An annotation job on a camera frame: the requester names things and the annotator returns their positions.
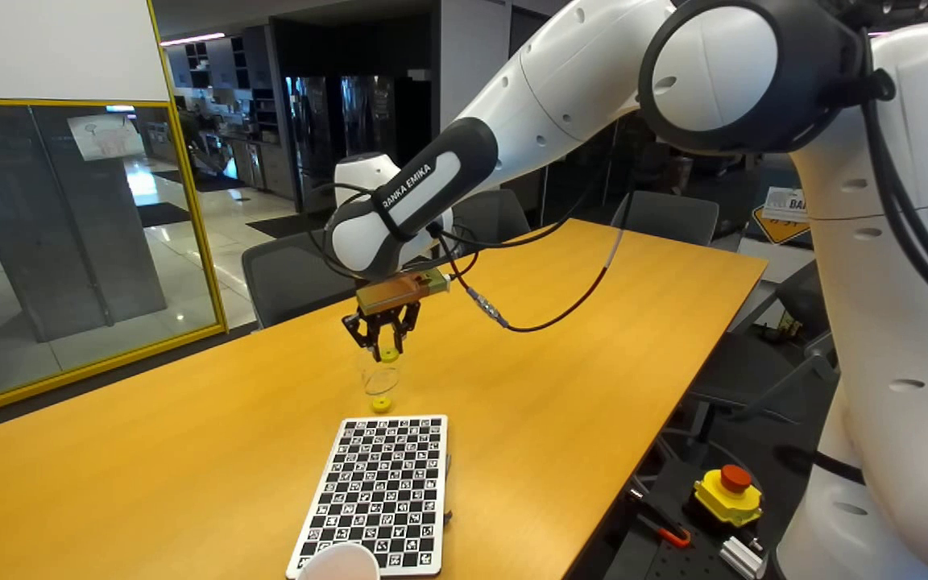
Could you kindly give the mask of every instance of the ceiling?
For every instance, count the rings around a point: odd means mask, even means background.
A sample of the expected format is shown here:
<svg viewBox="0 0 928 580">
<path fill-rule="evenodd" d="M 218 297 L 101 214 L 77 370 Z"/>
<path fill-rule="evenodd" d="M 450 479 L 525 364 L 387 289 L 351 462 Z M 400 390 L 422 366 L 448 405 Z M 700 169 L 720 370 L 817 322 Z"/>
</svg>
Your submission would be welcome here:
<svg viewBox="0 0 928 580">
<path fill-rule="evenodd" d="M 397 21 L 422 13 L 433 0 L 156 0 L 162 38 L 214 30 L 243 30 L 267 17 L 302 23 Z"/>
</svg>

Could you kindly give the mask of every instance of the glass wall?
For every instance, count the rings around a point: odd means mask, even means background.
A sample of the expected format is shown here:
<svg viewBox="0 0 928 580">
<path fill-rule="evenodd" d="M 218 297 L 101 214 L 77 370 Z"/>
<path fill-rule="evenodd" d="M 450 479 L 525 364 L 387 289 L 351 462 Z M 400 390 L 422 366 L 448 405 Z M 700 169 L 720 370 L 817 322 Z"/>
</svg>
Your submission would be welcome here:
<svg viewBox="0 0 928 580">
<path fill-rule="evenodd" d="M 0 107 L 0 402 L 223 330 L 169 107 Z"/>
</svg>

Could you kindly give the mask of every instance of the red emergency stop button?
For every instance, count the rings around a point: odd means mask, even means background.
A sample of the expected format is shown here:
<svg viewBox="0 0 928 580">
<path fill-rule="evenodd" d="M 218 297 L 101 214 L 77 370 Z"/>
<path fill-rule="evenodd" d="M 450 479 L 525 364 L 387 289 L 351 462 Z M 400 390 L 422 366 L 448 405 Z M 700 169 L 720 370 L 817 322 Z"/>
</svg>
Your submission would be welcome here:
<svg viewBox="0 0 928 580">
<path fill-rule="evenodd" d="M 723 487 L 731 492 L 745 492 L 754 485 L 750 470 L 737 463 L 723 463 Z"/>
</svg>

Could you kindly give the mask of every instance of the white cup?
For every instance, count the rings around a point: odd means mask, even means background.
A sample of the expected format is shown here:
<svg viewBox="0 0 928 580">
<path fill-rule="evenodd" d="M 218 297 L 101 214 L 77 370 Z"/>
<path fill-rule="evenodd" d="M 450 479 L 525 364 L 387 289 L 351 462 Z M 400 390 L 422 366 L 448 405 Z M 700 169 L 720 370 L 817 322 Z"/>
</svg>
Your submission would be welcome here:
<svg viewBox="0 0 928 580">
<path fill-rule="evenodd" d="M 344 540 L 313 554 L 296 580 L 379 580 L 379 569 L 363 545 Z"/>
</svg>

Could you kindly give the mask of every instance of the desk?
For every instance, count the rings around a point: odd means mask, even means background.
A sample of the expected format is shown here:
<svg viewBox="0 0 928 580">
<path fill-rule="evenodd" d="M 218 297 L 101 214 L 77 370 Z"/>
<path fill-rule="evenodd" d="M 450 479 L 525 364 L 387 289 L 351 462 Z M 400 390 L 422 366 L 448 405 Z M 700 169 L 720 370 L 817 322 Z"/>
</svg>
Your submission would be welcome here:
<svg viewBox="0 0 928 580">
<path fill-rule="evenodd" d="M 611 230 L 487 250 L 514 322 L 567 306 Z M 446 575 L 562 578 L 763 264 L 626 231 L 599 293 L 505 335 L 433 297 L 397 413 L 448 413 Z M 337 418 L 367 413 L 347 302 L 0 427 L 0 578 L 284 578 Z"/>
</svg>

